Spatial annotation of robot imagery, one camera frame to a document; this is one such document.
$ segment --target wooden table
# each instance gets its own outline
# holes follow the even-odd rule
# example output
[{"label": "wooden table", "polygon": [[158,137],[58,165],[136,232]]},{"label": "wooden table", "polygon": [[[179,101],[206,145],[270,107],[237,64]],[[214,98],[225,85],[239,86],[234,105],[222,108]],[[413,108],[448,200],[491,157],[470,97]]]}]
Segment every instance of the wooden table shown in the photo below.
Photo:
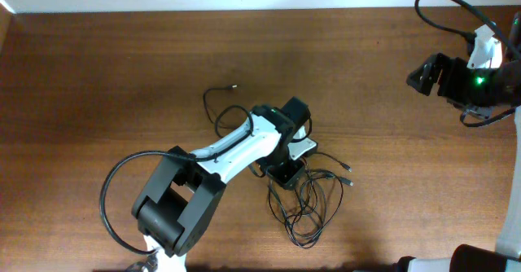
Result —
[{"label": "wooden table", "polygon": [[[518,8],[482,10],[508,33]],[[480,26],[457,8],[427,14]],[[0,56],[0,266],[123,270],[140,260],[99,219],[107,171],[135,151],[216,141],[201,96],[233,83],[235,92],[210,96],[217,110],[304,100],[312,138],[352,166],[355,186],[319,244],[301,250],[269,212],[267,179],[244,171],[188,266],[354,268],[449,257],[461,243],[493,249],[514,170],[513,120],[467,129],[443,99],[408,87],[406,76],[437,52],[466,57],[459,36],[412,8],[16,15]],[[107,198],[114,227],[140,248],[130,207],[157,161],[125,166]],[[325,158],[310,162],[344,174]]]}]

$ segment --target brown wooden tabletop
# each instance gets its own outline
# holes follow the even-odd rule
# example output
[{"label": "brown wooden tabletop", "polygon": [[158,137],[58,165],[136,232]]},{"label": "brown wooden tabletop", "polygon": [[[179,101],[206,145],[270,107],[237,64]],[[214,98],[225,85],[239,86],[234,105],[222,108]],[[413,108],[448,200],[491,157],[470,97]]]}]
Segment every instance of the brown wooden tabletop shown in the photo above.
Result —
[{"label": "brown wooden tabletop", "polygon": [[[518,9],[482,11],[508,33]],[[426,13],[480,26],[459,8]],[[513,119],[467,129],[442,98],[408,87],[437,52],[466,58],[465,42],[412,8],[16,15],[0,55],[1,270],[123,270],[141,260],[100,221],[108,170],[135,151],[215,142],[202,93],[233,83],[209,96],[217,111],[305,101],[312,138],[353,172],[324,157],[310,164],[354,186],[319,243],[301,250],[269,211],[268,180],[243,171],[188,266],[354,268],[450,257],[461,243],[493,249],[514,171]],[[125,166],[107,197],[113,226],[140,248],[130,208],[157,161]]]}]

